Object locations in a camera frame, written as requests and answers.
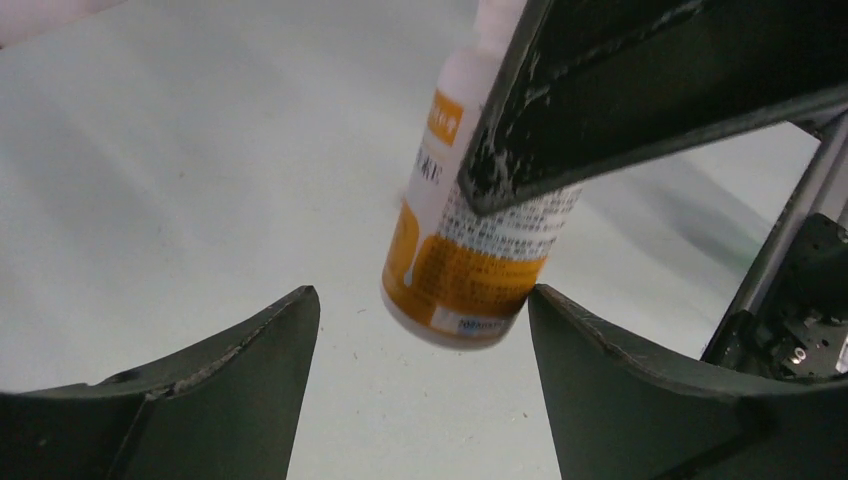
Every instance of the bottle cap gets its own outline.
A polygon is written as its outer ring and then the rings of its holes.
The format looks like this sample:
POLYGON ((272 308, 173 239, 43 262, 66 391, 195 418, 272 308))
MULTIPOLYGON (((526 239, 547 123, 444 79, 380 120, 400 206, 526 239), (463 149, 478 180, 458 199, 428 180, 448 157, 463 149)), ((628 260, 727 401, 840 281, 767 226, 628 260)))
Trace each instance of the bottle cap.
POLYGON ((479 0, 474 30, 509 43, 527 0, 479 0))

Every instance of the white table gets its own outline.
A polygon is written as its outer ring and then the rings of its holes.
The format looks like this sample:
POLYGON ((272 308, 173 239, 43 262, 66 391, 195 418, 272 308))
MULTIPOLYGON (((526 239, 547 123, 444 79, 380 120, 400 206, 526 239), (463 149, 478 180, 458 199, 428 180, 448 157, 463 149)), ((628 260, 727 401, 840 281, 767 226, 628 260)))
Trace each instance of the white table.
MULTIPOLYGON (((314 284, 289 478, 559 478, 526 319, 458 354, 377 290, 475 3, 128 0, 0 52, 0 388, 98 382, 314 284)), ((543 281, 699 355, 816 143, 592 182, 543 281)))

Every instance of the plastic bottle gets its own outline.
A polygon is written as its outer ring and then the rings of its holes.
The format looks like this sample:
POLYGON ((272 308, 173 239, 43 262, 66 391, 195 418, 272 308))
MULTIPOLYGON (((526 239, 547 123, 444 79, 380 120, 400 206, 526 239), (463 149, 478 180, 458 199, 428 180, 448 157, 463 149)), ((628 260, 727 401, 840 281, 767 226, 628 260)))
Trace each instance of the plastic bottle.
POLYGON ((579 195, 564 189, 485 218, 456 182, 526 0, 479 0, 479 41, 439 74, 381 293, 402 325, 431 342, 481 348, 509 331, 579 195))

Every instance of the mechanical part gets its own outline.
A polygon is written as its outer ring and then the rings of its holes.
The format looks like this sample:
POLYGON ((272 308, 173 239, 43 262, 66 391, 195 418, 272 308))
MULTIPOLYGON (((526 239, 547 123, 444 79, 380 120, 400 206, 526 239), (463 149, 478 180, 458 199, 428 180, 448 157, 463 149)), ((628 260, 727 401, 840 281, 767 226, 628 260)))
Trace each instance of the mechanical part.
POLYGON ((807 352, 801 347, 795 347, 795 354, 790 359, 795 365, 800 365, 807 358, 807 352))
POLYGON ((839 0, 530 0, 463 193, 491 214, 780 121, 815 131, 848 103, 846 24, 839 0))
POLYGON ((529 305, 563 478, 830 479, 848 471, 848 437, 834 434, 848 428, 848 378, 805 385, 699 362, 547 286, 529 305))
POLYGON ((702 360, 771 378, 839 373, 848 328, 831 319, 848 317, 848 234, 832 219, 846 205, 848 115, 841 115, 828 123, 702 360), (811 322, 810 315, 824 320, 811 322), (810 360, 793 360, 799 346, 810 360))
POLYGON ((99 385, 0 394, 0 477, 285 478, 318 317, 302 287, 99 385))

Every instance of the bottle label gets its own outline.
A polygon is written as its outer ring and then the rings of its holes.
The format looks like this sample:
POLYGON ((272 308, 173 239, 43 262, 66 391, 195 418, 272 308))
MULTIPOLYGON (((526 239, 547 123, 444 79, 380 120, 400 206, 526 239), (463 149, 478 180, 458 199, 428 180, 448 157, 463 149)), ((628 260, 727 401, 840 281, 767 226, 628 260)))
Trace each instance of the bottle label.
POLYGON ((436 92, 382 280, 413 320, 486 338, 502 335, 521 310, 579 189, 474 214, 456 176, 480 117, 475 107, 436 92))

